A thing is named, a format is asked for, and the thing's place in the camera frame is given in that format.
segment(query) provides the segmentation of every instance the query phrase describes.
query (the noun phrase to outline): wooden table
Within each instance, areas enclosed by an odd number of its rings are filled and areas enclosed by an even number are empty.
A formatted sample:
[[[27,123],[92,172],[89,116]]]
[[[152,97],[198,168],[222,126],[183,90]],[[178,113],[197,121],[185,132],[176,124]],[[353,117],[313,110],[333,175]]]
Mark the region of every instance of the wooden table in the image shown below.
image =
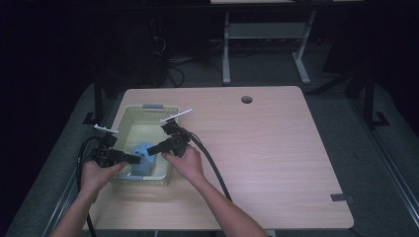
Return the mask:
[[[241,101],[253,99],[251,104]],[[233,201],[265,229],[350,228],[342,194],[298,87],[128,90],[127,105],[162,104],[193,111],[179,124],[211,154]],[[205,174],[221,190],[203,154]],[[107,184],[90,214],[97,229],[219,229],[202,197],[173,170],[166,187]]]

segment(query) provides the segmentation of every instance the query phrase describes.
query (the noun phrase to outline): white metal frame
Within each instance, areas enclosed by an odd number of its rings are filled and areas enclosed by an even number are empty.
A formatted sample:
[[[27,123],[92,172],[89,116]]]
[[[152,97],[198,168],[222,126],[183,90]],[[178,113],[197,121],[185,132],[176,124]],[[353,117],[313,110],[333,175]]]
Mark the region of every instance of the white metal frame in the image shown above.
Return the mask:
[[[293,61],[303,84],[310,79],[302,63],[302,55],[310,36],[316,11],[311,11],[305,23],[230,23],[228,12],[224,23],[224,53],[222,56],[222,84],[231,83],[230,62],[228,59],[229,39],[301,39],[298,51],[293,52]]]

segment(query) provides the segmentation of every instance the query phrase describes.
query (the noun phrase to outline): table leg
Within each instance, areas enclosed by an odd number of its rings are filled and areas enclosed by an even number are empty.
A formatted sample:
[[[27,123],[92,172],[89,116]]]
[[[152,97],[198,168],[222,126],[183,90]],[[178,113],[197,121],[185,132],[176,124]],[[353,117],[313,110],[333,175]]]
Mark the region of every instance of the table leg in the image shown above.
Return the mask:
[[[230,82],[230,62],[228,60],[228,13],[225,13],[224,54],[222,56],[222,85],[228,86]]]
[[[302,63],[302,55],[304,54],[305,46],[307,45],[308,37],[310,36],[311,26],[314,22],[316,11],[311,11],[308,21],[305,24],[304,32],[302,33],[301,46],[297,52],[293,52],[293,61],[295,62],[296,69],[298,70],[299,77],[303,84],[310,84],[310,79]]]

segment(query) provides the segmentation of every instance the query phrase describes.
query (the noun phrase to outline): hand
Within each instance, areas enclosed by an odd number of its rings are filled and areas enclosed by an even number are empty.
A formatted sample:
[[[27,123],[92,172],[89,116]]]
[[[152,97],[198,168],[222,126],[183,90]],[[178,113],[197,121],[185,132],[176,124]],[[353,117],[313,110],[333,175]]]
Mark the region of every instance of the hand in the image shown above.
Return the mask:
[[[169,153],[162,153],[161,155],[189,182],[192,183],[193,181],[205,178],[201,154],[191,145],[186,147],[185,154],[182,158]]]
[[[102,168],[91,160],[84,165],[81,175],[80,193],[87,194],[96,199],[99,191],[108,183],[112,176],[121,170],[127,162],[118,163],[112,167]]]

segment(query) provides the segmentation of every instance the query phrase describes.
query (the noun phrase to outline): blue object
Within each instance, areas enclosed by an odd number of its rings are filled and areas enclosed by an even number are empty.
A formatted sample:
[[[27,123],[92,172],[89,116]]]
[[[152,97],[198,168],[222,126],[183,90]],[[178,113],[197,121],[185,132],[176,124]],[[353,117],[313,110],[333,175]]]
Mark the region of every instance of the blue object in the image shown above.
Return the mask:
[[[134,176],[149,176],[151,169],[154,166],[156,155],[149,156],[147,149],[153,145],[147,142],[142,142],[131,150],[132,155],[140,156],[139,164],[131,164],[131,174]]]

